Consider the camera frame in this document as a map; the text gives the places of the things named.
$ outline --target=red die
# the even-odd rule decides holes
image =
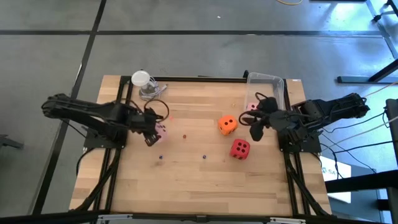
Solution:
[[[249,155],[249,151],[250,144],[247,141],[235,139],[229,154],[238,159],[246,159]]]

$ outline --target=black cable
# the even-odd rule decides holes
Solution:
[[[140,112],[143,113],[142,110],[140,109],[140,107],[137,105],[136,102],[134,102],[132,99],[127,99],[127,98],[123,98],[121,100],[128,100],[130,103],[132,103],[134,106],[136,106],[136,109]]]
[[[387,126],[386,122],[384,121],[384,115],[386,114],[386,111],[387,111],[387,110],[384,109],[383,116],[382,116],[381,118],[383,119],[383,123],[384,123],[385,127],[386,127],[386,128],[390,128],[389,126]]]
[[[266,95],[264,95],[264,94],[262,94],[262,93],[256,92],[256,93],[254,94],[254,96],[255,96],[256,99],[259,100],[259,101],[260,101],[260,98],[259,98],[258,95],[264,97],[265,99],[268,99],[268,96],[266,96]]]
[[[165,105],[165,106],[166,106],[166,109],[167,109],[167,115],[166,115],[165,117],[163,117],[162,120],[157,121],[157,122],[161,122],[161,121],[166,120],[166,119],[169,117],[170,109],[169,109],[169,106],[167,106],[167,104],[166,104],[165,102],[163,102],[162,100],[159,100],[159,99],[151,99],[151,100],[149,100],[148,102],[146,102],[146,103],[144,104],[144,110],[147,108],[148,103],[153,102],[153,101],[158,101],[158,102],[163,103],[163,105]]]
[[[331,148],[329,148],[329,149],[330,149],[331,153],[333,154],[333,157],[335,158],[335,169],[336,169],[336,171],[337,171],[337,179],[338,179],[339,176],[340,176],[342,179],[344,179],[344,177],[341,176],[340,172],[338,172],[336,153],[335,153],[334,150],[332,150]]]
[[[328,131],[328,130],[326,130],[325,128],[323,128],[323,130],[325,130],[327,133],[333,133],[335,130],[337,130],[337,129],[343,129],[343,128],[350,128],[350,127],[352,127],[352,126],[356,126],[356,125],[359,125],[359,124],[363,124],[363,123],[365,123],[365,122],[368,122],[368,121],[370,121],[370,120],[372,120],[373,118],[377,118],[378,116],[381,116],[381,115],[383,115],[385,112],[383,112],[383,113],[381,113],[381,114],[378,114],[378,115],[376,115],[376,116],[373,116],[373,117],[371,117],[371,118],[369,118],[369,119],[367,119],[366,121],[362,121],[362,122],[359,122],[359,123],[356,123],[356,124],[352,124],[352,125],[349,125],[349,126],[345,126],[345,127],[338,127],[338,128],[335,128],[335,129],[333,129],[332,131]]]
[[[324,135],[324,134],[322,134],[322,135],[323,135],[323,137],[327,138],[327,140],[329,140],[331,143],[335,144],[335,145],[336,145],[337,147],[339,147],[340,149],[346,150],[346,149],[344,149],[343,147],[341,147],[341,146],[339,146],[338,144],[336,144],[336,143],[335,143],[334,141],[332,141],[330,138],[328,138],[328,136],[326,136],[326,135]],[[372,167],[370,167],[370,166],[366,165],[365,163],[359,161],[359,160],[358,160],[357,158],[355,158],[350,152],[347,152],[347,153],[348,153],[353,159],[355,159],[357,162],[359,162],[360,164],[366,166],[367,168],[371,169],[374,173],[376,173],[376,171],[374,171],[374,169],[373,169]]]
[[[321,158],[319,158],[319,156],[318,156],[315,152],[311,152],[311,154],[313,154],[313,156],[315,156],[315,157],[319,160],[319,163],[321,164],[321,169],[322,169],[322,161],[321,161]]]
[[[338,104],[336,104],[335,106],[332,106],[331,107],[331,110],[330,110],[330,113],[329,113],[329,120],[331,121],[331,116],[332,116],[332,113],[333,113],[333,111],[335,110],[335,108],[337,107],[337,106],[339,106],[340,104],[338,103]]]
[[[64,123],[66,123],[67,125],[69,125],[71,128],[73,128],[75,131],[77,131],[77,133],[79,133],[81,136],[83,136],[84,138],[87,138],[87,136],[85,136],[83,133],[81,133],[77,128],[75,128],[73,125],[71,125],[68,121],[65,121],[64,119],[61,119],[61,121],[63,121]]]
[[[95,197],[101,192],[105,183],[107,183],[109,177],[115,170],[118,168],[119,160],[120,160],[121,149],[116,149],[115,155],[113,156],[113,160],[111,165],[109,165],[108,169],[105,171],[102,178],[99,179],[98,183],[91,191],[91,193],[87,196],[87,198],[83,201],[83,203],[77,207],[75,210],[88,210],[90,205],[93,203]]]
[[[79,173],[79,167],[80,167],[81,159],[82,159],[83,157],[85,157],[85,156],[86,156],[89,152],[91,152],[93,149],[94,149],[94,148],[88,148],[87,151],[86,151],[85,153],[83,153],[83,154],[80,156],[79,160],[77,160],[77,163],[76,163],[76,175],[78,175],[78,173]]]
[[[245,111],[245,112],[243,112],[243,113],[241,113],[241,114],[239,115],[238,121],[239,121],[239,123],[242,124],[243,126],[251,126],[252,124],[254,124],[254,123],[251,123],[251,124],[244,123],[244,122],[242,122],[242,120],[241,120],[242,116],[245,115],[245,114],[247,114],[247,115],[249,115],[249,116],[252,116],[252,115],[249,114],[250,112],[257,112],[257,113],[262,113],[262,114],[264,114],[264,116],[263,116],[261,119],[263,119],[263,118],[265,119],[265,116],[268,116],[269,118],[274,118],[274,119],[286,119],[286,117],[291,117],[291,116],[302,116],[302,117],[304,117],[304,118],[312,118],[311,115],[299,114],[299,113],[289,113],[289,114],[286,114],[287,116],[281,116],[280,118],[278,118],[278,117],[275,117],[275,116],[271,116],[270,114],[267,114],[267,113],[265,113],[265,112],[263,112],[263,111],[261,111],[261,110],[249,110],[249,111]]]
[[[351,149],[345,149],[345,150],[342,150],[342,151],[337,151],[335,153],[348,152],[348,151],[351,151],[351,150],[354,150],[354,149],[359,149],[359,148],[362,148],[362,147],[378,146],[378,145],[381,145],[381,144],[396,143],[396,142],[398,142],[398,140],[379,142],[379,143],[374,143],[374,144],[367,144],[367,145],[364,145],[364,146],[357,146],[357,147],[354,147],[354,148],[351,148]]]

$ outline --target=cable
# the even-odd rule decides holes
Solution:
[[[267,115],[269,116],[269,118],[274,118],[274,119],[285,119],[285,118],[288,118],[288,117],[291,117],[291,116],[302,116],[302,117],[304,117],[304,118],[312,118],[311,115],[299,114],[299,113],[289,113],[289,114],[286,114],[286,115],[284,115],[284,116],[282,116],[282,117],[275,117],[275,116],[271,116],[270,114],[267,114],[267,113],[265,113],[265,112],[263,112],[263,111],[261,111],[261,110],[249,110],[249,111],[245,111],[245,112],[243,112],[243,113],[241,113],[241,114],[239,115],[238,121],[239,121],[239,123],[242,124],[243,126],[251,126],[252,124],[254,124],[254,123],[249,124],[249,123],[244,123],[244,122],[242,122],[242,119],[241,119],[241,118],[242,118],[243,115],[247,114],[247,115],[249,115],[249,116],[252,116],[252,115],[249,114],[250,112],[262,113],[262,114],[263,114],[263,117],[262,117],[261,119],[265,118],[265,116],[267,116]]]
[[[380,128],[381,126],[384,126],[385,124],[388,124],[388,123],[391,123],[391,122],[395,121],[396,119],[398,119],[398,116],[396,116],[395,118],[392,118],[391,120],[389,120],[389,121],[387,121],[387,122],[385,122],[385,123],[383,123],[383,124],[380,124],[379,126],[376,126],[376,127],[374,127],[374,128],[371,128],[371,129],[369,129],[369,130],[367,130],[367,131],[363,131],[363,132],[361,132],[361,133],[359,133],[359,134],[355,134],[355,135],[353,135],[353,136],[350,136],[350,137],[348,137],[348,138],[345,138],[345,139],[343,139],[343,140],[340,140],[340,141],[338,141],[338,142],[332,144],[331,146],[328,146],[327,149],[329,149],[329,148],[331,148],[332,146],[334,146],[334,145],[336,145],[336,144],[338,144],[338,143],[341,143],[341,142],[343,142],[343,141],[345,141],[345,140],[349,140],[349,139],[351,139],[351,138],[353,138],[353,137],[360,136],[360,135],[362,135],[362,134],[365,134],[365,133],[368,133],[368,132],[370,132],[370,131],[373,131],[373,130],[375,130],[375,129],[377,129],[377,128]]]
[[[378,146],[378,145],[381,145],[381,144],[396,143],[396,142],[398,142],[398,140],[379,142],[379,143],[374,143],[374,144],[367,144],[367,145],[364,145],[364,146],[357,146],[357,147],[354,147],[354,148],[351,148],[351,149],[345,149],[345,150],[342,150],[342,151],[337,151],[336,153],[348,152],[348,151],[351,151],[351,150],[354,150],[354,149],[359,149],[359,148],[362,148],[362,147]]]
[[[334,159],[335,159],[335,169],[336,169],[336,172],[337,172],[337,179],[338,179],[339,176],[340,176],[342,179],[344,179],[344,177],[341,176],[340,172],[338,172],[336,153],[335,153],[332,149],[330,149],[330,151],[331,151],[331,153],[333,154],[333,157],[334,157]]]
[[[79,160],[77,160],[77,164],[76,164],[76,175],[78,175],[78,173],[79,173],[79,167],[80,167],[80,161],[81,161],[81,159],[82,159],[83,157],[85,157],[85,156],[86,156],[89,152],[91,152],[93,149],[94,149],[94,148],[89,148],[89,149],[87,149],[87,151],[86,151],[85,153],[83,153],[83,154],[80,156]]]
[[[299,2],[295,2],[295,3],[284,2],[284,1],[281,1],[281,0],[276,0],[276,1],[278,1],[278,2],[280,2],[282,4],[285,4],[287,6],[296,6],[296,5],[300,4],[301,2],[303,2],[303,0],[300,0]]]
[[[65,121],[64,119],[61,119],[61,121],[63,121],[64,123],[66,123],[67,125],[69,125],[71,128],[73,128],[75,131],[77,131],[77,133],[79,133],[81,136],[83,136],[84,138],[87,138],[83,133],[81,133],[77,128],[75,128],[73,125],[71,125],[69,122]]]
[[[322,161],[321,161],[321,158],[319,158],[319,156],[318,156],[315,152],[311,152],[311,154],[313,154],[313,156],[315,156],[315,157],[319,160],[319,163],[321,164],[321,169],[322,169]]]
[[[333,142],[330,138],[328,138],[328,136],[326,136],[326,135],[324,135],[324,134],[321,134],[321,135],[323,135],[323,137],[327,138],[327,140],[329,140],[331,143],[333,143],[333,144],[335,143],[335,142]],[[344,149],[343,147],[339,146],[338,144],[336,144],[336,146],[339,147],[339,148],[342,149],[342,150],[346,150],[346,149]],[[355,159],[357,162],[359,162],[360,164],[366,166],[367,168],[371,169],[374,173],[376,173],[372,167],[370,167],[370,166],[366,165],[365,163],[359,161],[359,160],[358,160],[357,158],[355,158],[350,152],[347,152],[347,153],[348,153],[353,159]]]
[[[397,84],[398,83],[398,81],[396,81],[396,82],[394,82],[394,83],[391,83],[390,85],[386,85],[385,87],[383,87],[383,88],[381,88],[381,89],[379,89],[379,90],[376,90],[376,91],[374,91],[374,92],[372,92],[372,93],[369,93],[368,95],[366,95],[366,96],[364,96],[364,97],[368,97],[368,96],[370,96],[370,95],[373,95],[373,94],[375,94],[375,93],[377,93],[377,92],[379,92],[379,91],[381,91],[381,90],[383,90],[383,89],[385,89],[385,88],[387,88],[387,87],[390,87],[390,86],[392,86],[392,85],[395,85],[395,84]]]
[[[109,177],[115,172],[118,167],[120,160],[121,149],[116,149],[116,152],[113,156],[113,160],[111,165],[106,169],[104,175],[99,179],[98,183],[95,185],[94,189],[87,196],[87,198],[83,201],[83,203],[77,207],[75,210],[88,210],[90,205],[93,203],[95,197],[101,192],[105,183],[107,183]]]
[[[128,100],[130,103],[132,103],[134,106],[136,106],[136,109],[140,112],[143,113],[142,110],[140,109],[140,107],[137,105],[136,102],[134,102],[132,99],[127,99],[127,98],[122,98],[120,100]]]
[[[143,89],[145,89],[145,88],[143,88],[143,87],[141,87],[140,88],[140,97],[141,97],[141,99],[143,99],[143,100],[152,100],[152,99],[154,99],[156,96],[160,96],[160,94],[167,88],[167,85],[164,85],[161,89],[159,88],[159,84],[157,83],[157,81],[155,80],[155,78],[154,77],[152,77],[152,76],[150,76],[149,77],[149,82],[148,83],[153,83],[153,85],[150,85],[150,86],[152,86],[153,88],[154,88],[154,92],[152,92],[152,93],[145,93],[144,91],[143,91]]]
[[[329,113],[329,121],[331,121],[331,116],[332,116],[332,113],[333,113],[333,111],[335,110],[335,108],[337,107],[337,106],[339,106],[340,104],[338,103],[338,104],[336,104],[335,106],[332,106],[331,107],[331,110],[330,110],[330,113]]]
[[[352,125],[349,125],[349,126],[345,126],[345,127],[338,127],[338,128],[335,128],[335,129],[333,129],[332,131],[328,131],[328,130],[326,130],[325,128],[322,128],[323,130],[325,130],[327,133],[333,133],[334,131],[336,131],[337,129],[343,129],[343,128],[350,128],[350,127],[352,127],[352,126],[356,126],[356,125],[359,125],[359,124],[363,124],[363,123],[365,123],[365,122],[368,122],[368,121],[370,121],[370,120],[372,120],[373,118],[377,118],[378,116],[381,116],[382,114],[384,114],[385,112],[383,112],[383,113],[381,113],[381,114],[378,114],[378,115],[376,115],[376,116],[373,116],[373,117],[371,117],[371,118],[369,118],[369,119],[367,119],[366,121],[362,121],[362,122],[359,122],[359,123],[356,123],[356,124],[352,124]]]
[[[259,98],[258,95],[264,97],[265,99],[268,99],[268,96],[266,96],[266,95],[264,95],[264,94],[262,94],[262,93],[256,92],[256,93],[254,94],[254,96],[256,97],[256,99],[257,99],[258,101],[260,101],[260,98]]]
[[[387,111],[387,110],[384,109],[384,113],[383,113],[383,116],[382,116],[381,119],[383,119],[383,123],[384,123],[385,127],[386,127],[386,128],[390,128],[390,126],[387,126],[387,125],[386,125],[386,122],[384,121],[384,115],[386,114],[386,111]]]
[[[166,120],[166,119],[169,117],[170,109],[169,109],[169,106],[167,106],[167,104],[166,104],[165,102],[163,102],[162,100],[159,100],[159,99],[151,99],[151,100],[149,100],[148,102],[146,102],[146,103],[144,104],[144,110],[147,108],[148,103],[153,102],[153,101],[159,101],[159,102],[163,103],[163,105],[165,105],[165,106],[166,106],[166,109],[167,109],[167,115],[166,115],[165,117],[163,117],[162,120],[157,121],[157,122],[161,122],[161,121]]]

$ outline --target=white cable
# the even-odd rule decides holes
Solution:
[[[394,83],[391,83],[390,85],[386,85],[385,87],[383,87],[383,88],[381,88],[381,89],[378,89],[378,90],[376,90],[376,91],[374,91],[374,92],[372,92],[372,93],[367,94],[366,96],[364,96],[364,98],[366,98],[366,97],[368,97],[368,96],[370,96],[370,95],[372,95],[372,94],[375,94],[375,93],[377,93],[377,92],[379,92],[379,91],[381,91],[381,90],[383,90],[383,89],[385,89],[385,88],[387,88],[387,87],[390,87],[390,86],[392,86],[392,85],[395,85],[395,84],[397,84],[397,83],[398,83],[398,81],[396,81],[396,82],[394,82]]]
[[[155,98],[157,95],[160,95],[160,94],[167,88],[167,85],[164,85],[161,89],[159,89],[159,84],[157,83],[157,81],[155,80],[154,77],[150,77],[150,78],[149,78],[149,83],[148,83],[148,85],[154,87],[154,90],[155,90],[155,91],[154,91],[153,93],[145,93],[145,92],[143,92],[142,87],[141,87],[140,93],[141,93],[141,98],[142,98],[143,100],[150,100],[150,99],[153,99],[153,98]]]
[[[361,133],[359,133],[359,134],[355,134],[355,135],[353,135],[353,136],[351,136],[351,137],[348,137],[348,138],[345,138],[345,139],[343,139],[343,140],[340,140],[340,141],[338,141],[338,142],[332,144],[331,146],[328,146],[326,149],[322,150],[322,152],[325,151],[325,150],[327,150],[327,149],[330,149],[332,146],[335,146],[335,145],[337,145],[337,144],[339,144],[339,143],[341,143],[341,142],[343,142],[343,141],[345,141],[345,140],[349,140],[349,139],[351,139],[351,138],[353,138],[353,137],[360,136],[360,135],[362,135],[362,134],[365,134],[365,133],[368,133],[368,132],[370,132],[370,131],[373,131],[373,130],[375,130],[375,129],[377,129],[377,128],[380,128],[381,126],[384,126],[384,125],[386,125],[386,124],[389,124],[389,123],[395,121],[396,119],[398,119],[398,116],[396,116],[395,118],[392,118],[391,120],[385,122],[384,124],[380,124],[380,125],[377,126],[377,127],[374,127],[374,128],[369,129],[369,130],[367,130],[367,131],[364,131],[364,132],[361,132]]]

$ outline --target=white sign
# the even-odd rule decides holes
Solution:
[[[333,159],[328,159],[326,157],[320,156],[320,160],[322,161],[322,173],[323,180],[336,180],[337,179],[337,171],[335,168],[335,161]],[[351,166],[337,162],[338,172],[344,178],[351,177]],[[351,203],[351,192],[340,192],[340,193],[329,193],[329,197],[341,200],[346,203]]]

